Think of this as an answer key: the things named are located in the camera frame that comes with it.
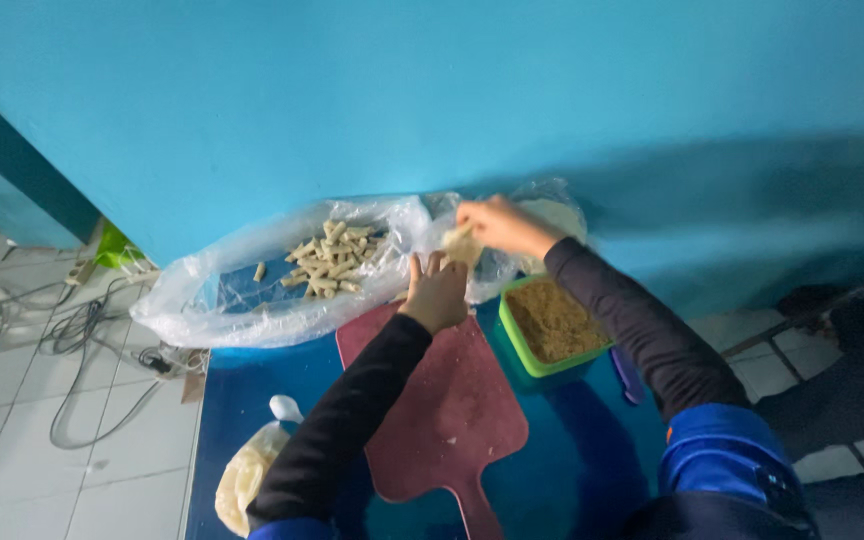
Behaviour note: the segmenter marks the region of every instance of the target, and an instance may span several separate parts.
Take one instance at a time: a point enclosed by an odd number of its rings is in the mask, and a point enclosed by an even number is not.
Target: clear plastic bag
[[[546,220],[557,222],[558,227],[566,227],[570,235],[582,243],[586,242],[586,217],[579,204],[570,197],[566,190],[567,182],[562,178],[546,178],[531,180],[520,185],[510,193],[509,200],[522,205],[526,211],[539,214]],[[563,210],[570,213],[565,219],[559,219],[561,214],[543,215],[540,205],[530,205],[531,202],[549,201],[563,205]],[[427,255],[442,246],[446,232],[455,228],[455,213],[462,202],[462,197],[455,192],[438,194],[436,204],[432,206],[435,219],[425,235],[415,245],[415,251]],[[470,304],[481,304],[496,298],[505,286],[516,278],[520,270],[526,273],[545,271],[541,261],[534,257],[511,254],[505,251],[486,248],[482,251],[478,266],[475,267],[465,289],[465,300]]]
[[[328,219],[376,227],[387,232],[387,240],[358,269],[361,292],[305,298],[304,286],[279,282],[296,268],[284,258],[300,242],[321,237]],[[314,203],[244,227],[173,262],[129,313],[179,347],[271,348],[319,338],[408,288],[408,254],[431,223],[418,196]],[[267,269],[256,282],[259,263]]]
[[[289,433],[280,421],[303,420],[294,399],[288,396],[272,396],[271,402],[274,404],[277,399],[294,409],[294,414],[286,417],[277,413],[273,406],[271,412],[276,420],[263,425],[235,452],[232,459],[228,460],[215,490],[215,512],[219,519],[230,531],[243,538],[248,537],[250,532],[246,507],[258,495],[258,488],[265,479],[265,473],[285,448],[285,443],[289,442]]]

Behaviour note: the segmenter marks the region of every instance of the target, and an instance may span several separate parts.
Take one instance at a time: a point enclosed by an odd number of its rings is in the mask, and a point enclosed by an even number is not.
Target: blue table
[[[246,270],[242,279],[251,279]],[[607,355],[536,379],[525,372],[498,318],[498,300],[479,305],[477,318],[529,421],[522,450],[488,467],[482,484],[508,538],[586,537],[624,521],[616,497],[633,510],[657,493],[666,427],[651,395],[639,406],[622,398]],[[186,540],[235,538],[215,514],[215,489],[226,463],[259,428],[273,420],[269,398],[292,396],[303,412],[342,373],[330,334],[280,349],[212,350]],[[598,504],[608,500],[612,504]],[[375,494],[364,455],[336,504],[345,538],[464,538],[455,498],[435,490],[403,504]]]

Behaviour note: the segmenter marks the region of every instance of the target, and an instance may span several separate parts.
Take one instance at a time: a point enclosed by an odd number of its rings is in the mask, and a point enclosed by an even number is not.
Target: green plastic container
[[[570,367],[584,364],[598,358],[613,346],[613,342],[609,341],[598,349],[580,352],[553,364],[540,362],[539,359],[536,358],[532,353],[532,350],[529,349],[529,344],[525,341],[525,336],[522,335],[519,323],[517,323],[516,318],[512,316],[512,311],[509,309],[509,303],[506,301],[505,295],[513,289],[518,289],[532,280],[544,276],[546,275],[538,274],[535,276],[522,277],[522,279],[517,279],[509,283],[508,286],[502,289],[502,301],[498,305],[498,316],[502,319],[502,325],[505,326],[505,332],[509,335],[512,347],[514,347],[515,351],[518,353],[518,359],[522,361],[522,365],[525,366],[525,371],[529,372],[529,375],[535,378],[545,377],[547,375],[552,375],[553,373],[565,371]]]

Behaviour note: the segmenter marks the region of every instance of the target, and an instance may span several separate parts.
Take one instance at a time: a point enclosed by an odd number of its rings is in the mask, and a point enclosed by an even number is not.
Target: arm
[[[652,389],[662,419],[708,403],[750,408],[729,365],[642,285],[573,238],[545,254],[549,274],[605,325]]]
[[[558,228],[501,196],[463,202],[457,221],[471,223],[486,246],[544,259],[549,274],[629,353],[666,422],[706,403],[752,406],[725,360],[682,319]]]
[[[781,444],[750,410],[745,389],[725,360],[671,309],[575,239],[501,197],[463,202],[458,222],[471,223],[486,246],[544,259],[549,274],[605,325],[652,389],[670,426],[659,482],[663,493],[674,495],[665,497],[665,514],[653,504],[643,509],[649,516],[630,520],[655,525],[643,537],[709,531],[709,523],[699,519],[702,508],[719,506],[724,522],[737,527],[733,533],[762,531],[753,522],[809,533],[802,487]],[[735,501],[742,505],[733,508]]]
[[[439,272],[441,259],[440,252],[433,253],[430,270],[423,274],[413,255],[408,300],[325,391],[272,462],[247,508],[251,536],[330,534],[324,522],[330,519],[342,473],[399,399],[433,336],[466,318],[467,269],[450,263]]]

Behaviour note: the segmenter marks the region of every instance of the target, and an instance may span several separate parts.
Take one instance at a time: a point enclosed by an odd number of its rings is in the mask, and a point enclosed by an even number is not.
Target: cutting board handle
[[[480,476],[481,472],[470,474],[466,482],[450,488],[459,500],[462,521],[465,522],[465,535],[468,540],[502,540],[505,538],[502,525],[486,498]]]

